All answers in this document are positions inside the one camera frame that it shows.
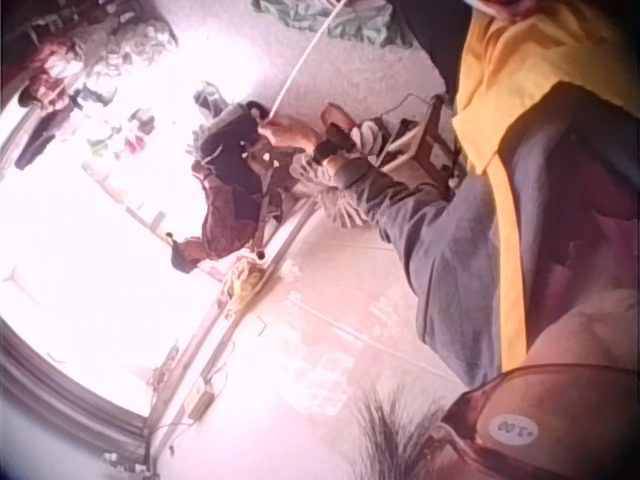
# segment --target white rod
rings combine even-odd
[[[298,63],[296,64],[295,68],[291,72],[291,75],[289,75],[289,78],[287,78],[287,82],[284,84],[284,87],[280,91],[280,94],[278,95],[278,98],[276,98],[276,101],[273,104],[273,107],[271,108],[271,113],[269,114],[269,119],[273,118],[274,114],[276,113],[276,111],[280,107],[280,104],[282,103],[282,99],[284,98],[285,94],[287,93],[287,90],[289,90],[289,87],[291,86],[291,82],[293,82],[293,79],[298,74],[298,71],[300,70],[300,67],[302,67],[302,64],[304,63],[304,61],[309,56],[309,52],[311,52],[313,47],[316,45],[316,43],[320,39],[320,36],[325,32],[325,30],[327,28],[329,28],[329,25],[331,24],[333,19],[336,18],[336,15],[338,15],[338,13],[340,13],[340,10],[342,10],[342,7],[344,7],[344,5],[347,3],[347,1],[348,0],[341,0],[341,2],[336,6],[336,8],[333,9],[333,12],[331,12],[331,15],[329,15],[329,18],[327,18],[327,20],[324,22],[324,24],[322,25],[320,30],[318,30],[318,33],[316,33],[316,36],[313,37],[313,40],[311,40],[311,43],[309,44],[309,46],[307,47],[305,52],[302,54],[302,57],[300,57],[300,60],[298,60]]]

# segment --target electrical outlet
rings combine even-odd
[[[200,420],[214,399],[211,382],[205,382],[202,377],[198,377],[183,403],[187,418],[194,422]]]

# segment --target yellow object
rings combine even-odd
[[[486,174],[500,234],[502,370],[527,353],[518,219],[498,147],[507,129],[560,82],[581,86],[640,116],[634,66],[617,31],[580,0],[542,3],[518,23],[476,11],[462,55],[453,125],[472,168]]]
[[[250,257],[242,257],[232,267],[222,287],[229,299],[229,308],[238,312],[244,308],[262,286],[265,267]]]

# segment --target eyeglasses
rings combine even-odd
[[[613,367],[518,368],[460,396],[430,441],[483,478],[584,478],[635,434],[639,387],[639,372]]]

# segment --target hair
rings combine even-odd
[[[18,95],[18,105],[20,105],[22,108],[29,108],[37,101],[38,99],[33,95],[33,93],[31,93],[29,85],[24,87]]]
[[[269,109],[260,102],[249,100],[244,104],[244,106],[256,120],[264,121],[269,118]]]
[[[356,480],[426,480],[435,472],[434,457],[441,443],[429,441],[444,408],[431,405],[417,420],[403,414],[396,392],[385,405],[376,392],[366,395],[359,420],[364,444]]]
[[[167,233],[167,238],[171,241],[171,266],[181,273],[189,274],[193,272],[197,265],[194,265],[180,251],[180,242],[173,238],[172,233]]]
[[[205,164],[211,167],[216,177],[225,185],[242,188],[249,195],[262,193],[262,181],[243,155],[260,138],[258,123],[248,113],[234,118],[228,124],[208,135],[200,144],[199,155],[208,159]]]

